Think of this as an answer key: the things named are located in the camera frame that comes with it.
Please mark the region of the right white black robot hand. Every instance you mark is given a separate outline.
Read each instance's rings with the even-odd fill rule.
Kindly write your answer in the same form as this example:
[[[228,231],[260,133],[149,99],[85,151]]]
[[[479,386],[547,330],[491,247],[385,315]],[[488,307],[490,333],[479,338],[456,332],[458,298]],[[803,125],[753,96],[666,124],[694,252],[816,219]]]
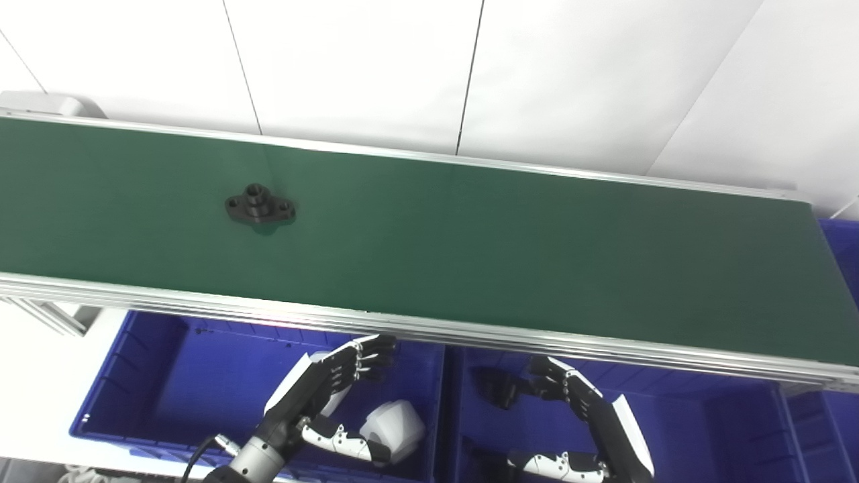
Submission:
[[[653,482],[656,469],[638,420],[625,395],[607,400],[582,372],[550,356],[531,356],[527,387],[542,400],[564,401],[588,425],[596,453],[511,450],[507,473],[513,480],[535,475],[553,482]]]

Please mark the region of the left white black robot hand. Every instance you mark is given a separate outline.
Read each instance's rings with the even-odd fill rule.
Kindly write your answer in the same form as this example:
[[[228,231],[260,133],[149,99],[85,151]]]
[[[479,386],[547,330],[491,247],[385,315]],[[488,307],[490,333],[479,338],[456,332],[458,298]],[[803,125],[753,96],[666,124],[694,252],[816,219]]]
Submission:
[[[358,432],[349,432],[322,415],[335,394],[358,381],[381,381],[393,361],[397,339],[390,334],[357,337],[338,346],[320,360],[297,364],[285,393],[264,413],[254,438],[260,440],[287,466],[307,443],[328,452],[386,465],[391,450]]]

